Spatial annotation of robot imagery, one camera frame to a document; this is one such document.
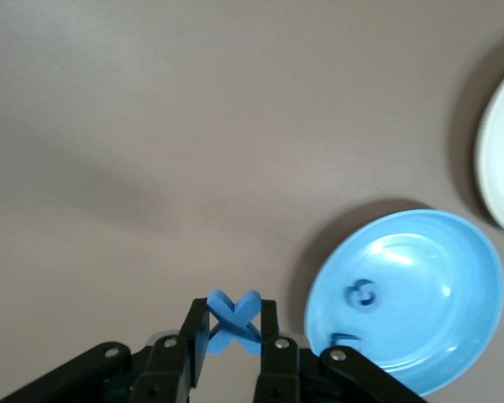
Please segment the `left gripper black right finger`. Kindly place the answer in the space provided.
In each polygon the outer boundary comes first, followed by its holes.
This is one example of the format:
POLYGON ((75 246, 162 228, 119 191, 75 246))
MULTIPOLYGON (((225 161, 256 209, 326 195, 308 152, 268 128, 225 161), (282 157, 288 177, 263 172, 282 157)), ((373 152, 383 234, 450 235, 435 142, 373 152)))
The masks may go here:
POLYGON ((273 300, 261 302, 260 331, 254 403, 427 403, 351 347, 315 355, 281 335, 273 300))

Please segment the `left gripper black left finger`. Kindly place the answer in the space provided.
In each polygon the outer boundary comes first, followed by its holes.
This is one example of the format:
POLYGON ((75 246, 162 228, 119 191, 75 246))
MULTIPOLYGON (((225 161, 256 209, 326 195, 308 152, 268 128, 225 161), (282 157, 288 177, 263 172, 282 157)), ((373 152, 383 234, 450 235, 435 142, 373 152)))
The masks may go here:
POLYGON ((207 352, 209 311, 195 299, 181 329, 137 353, 115 341, 75 358, 0 399, 0 403, 189 403, 207 352))

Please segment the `blue foam letter X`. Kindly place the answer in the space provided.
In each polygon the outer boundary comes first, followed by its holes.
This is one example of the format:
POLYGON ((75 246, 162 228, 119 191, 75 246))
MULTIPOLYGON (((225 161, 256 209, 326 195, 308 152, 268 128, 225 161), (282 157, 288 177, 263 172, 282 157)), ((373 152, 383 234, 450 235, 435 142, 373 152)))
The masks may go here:
POLYGON ((246 291, 236 302, 221 290, 211 291, 207 308, 218 323, 210 331, 207 352, 221 354, 236 342, 247 353, 260 355, 261 335, 253 320, 261 313, 261 302, 256 290, 246 291))

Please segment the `blue foam letter a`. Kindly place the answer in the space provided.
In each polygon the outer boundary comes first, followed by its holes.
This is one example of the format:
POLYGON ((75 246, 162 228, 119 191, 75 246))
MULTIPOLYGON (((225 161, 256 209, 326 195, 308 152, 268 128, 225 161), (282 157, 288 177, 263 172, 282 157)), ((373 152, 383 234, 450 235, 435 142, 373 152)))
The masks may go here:
POLYGON ((330 338, 331 346, 345 346, 360 352, 362 350, 362 338, 348 333, 333 333, 330 338))

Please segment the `blue foam letter G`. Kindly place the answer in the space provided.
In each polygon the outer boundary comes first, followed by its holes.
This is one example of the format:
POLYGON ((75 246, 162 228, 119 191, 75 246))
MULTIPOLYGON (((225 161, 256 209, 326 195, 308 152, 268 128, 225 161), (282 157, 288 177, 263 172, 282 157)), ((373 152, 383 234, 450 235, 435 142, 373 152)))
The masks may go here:
POLYGON ((346 303, 356 311, 371 312, 379 304, 379 287, 374 281, 357 279, 352 285, 345 288, 344 298, 346 303))

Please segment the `blue plate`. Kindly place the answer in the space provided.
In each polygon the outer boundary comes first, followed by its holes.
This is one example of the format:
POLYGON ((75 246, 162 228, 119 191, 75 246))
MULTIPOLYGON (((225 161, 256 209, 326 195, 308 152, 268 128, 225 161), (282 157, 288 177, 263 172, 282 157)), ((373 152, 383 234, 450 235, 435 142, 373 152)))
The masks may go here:
POLYGON ((359 352, 418 395, 461 376, 498 326, 504 274, 490 239, 450 212, 392 213, 348 236, 326 259, 308 294, 304 330, 311 350, 333 333, 363 340, 359 352), (378 307, 360 312, 344 291, 357 279, 379 287, 378 307))

